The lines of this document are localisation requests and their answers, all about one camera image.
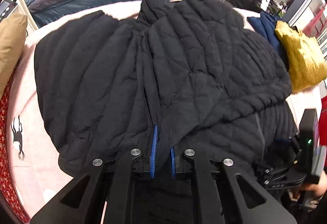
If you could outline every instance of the metal bolt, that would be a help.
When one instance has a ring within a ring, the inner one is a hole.
[[[93,166],[100,166],[102,164],[102,160],[101,159],[95,159],[92,162]]]
[[[130,153],[132,155],[139,155],[141,154],[141,150],[139,150],[138,148],[134,148]]]
[[[224,159],[224,164],[228,167],[232,166],[234,164],[234,161],[231,159]]]
[[[184,153],[185,153],[185,155],[187,155],[187,156],[193,156],[193,155],[195,155],[195,151],[194,151],[193,149],[186,149],[186,150],[184,151]]]

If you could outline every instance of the beige pillow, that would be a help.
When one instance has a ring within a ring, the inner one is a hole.
[[[0,97],[25,43],[27,16],[13,13],[0,23]]]

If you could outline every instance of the black puffer jacket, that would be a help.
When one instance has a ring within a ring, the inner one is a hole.
[[[248,170],[296,132],[271,45],[219,0],[144,0],[137,20],[95,12],[43,38],[35,79],[63,171],[114,156],[159,127],[157,169],[180,140]]]

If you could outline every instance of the pink mattress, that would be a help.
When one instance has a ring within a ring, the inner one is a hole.
[[[9,97],[7,149],[14,187],[30,217],[71,180],[58,166],[59,154],[44,129],[40,115],[34,78],[33,59],[36,44],[69,20],[97,10],[117,19],[137,16],[140,5],[140,1],[122,2],[67,15],[35,31],[26,39]],[[237,11],[244,17],[245,28],[252,29],[246,17],[257,14],[239,9]],[[306,107],[316,108],[320,116],[321,100],[318,87],[293,94],[287,102],[297,125]],[[22,135],[21,142],[17,140],[19,133]]]

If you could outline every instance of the black cartoon figure print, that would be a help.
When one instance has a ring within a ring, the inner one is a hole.
[[[18,115],[18,131],[15,129],[15,118],[14,121],[11,124],[11,130],[14,136],[14,141],[13,142],[19,142],[19,153],[18,153],[18,158],[20,160],[25,159],[25,154],[22,150],[22,123],[20,122],[19,115]]]

